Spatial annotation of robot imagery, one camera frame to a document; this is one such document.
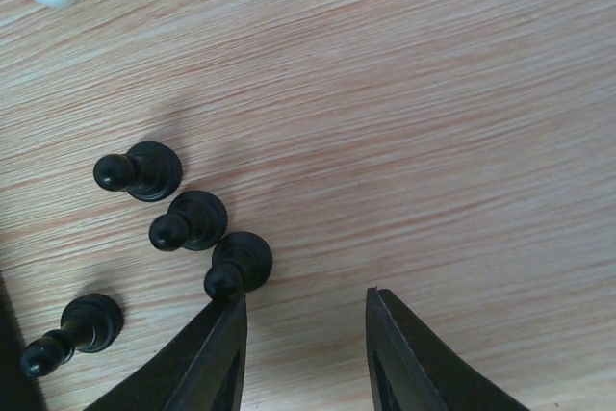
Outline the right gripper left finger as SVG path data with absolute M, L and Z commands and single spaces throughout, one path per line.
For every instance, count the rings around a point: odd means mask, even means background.
M 246 341 L 245 297 L 212 301 L 152 359 L 88 409 L 238 410 Z

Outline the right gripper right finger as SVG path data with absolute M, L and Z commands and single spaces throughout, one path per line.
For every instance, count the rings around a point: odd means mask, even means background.
M 375 410 L 527 410 L 459 357 L 392 291 L 367 289 L 365 326 Z

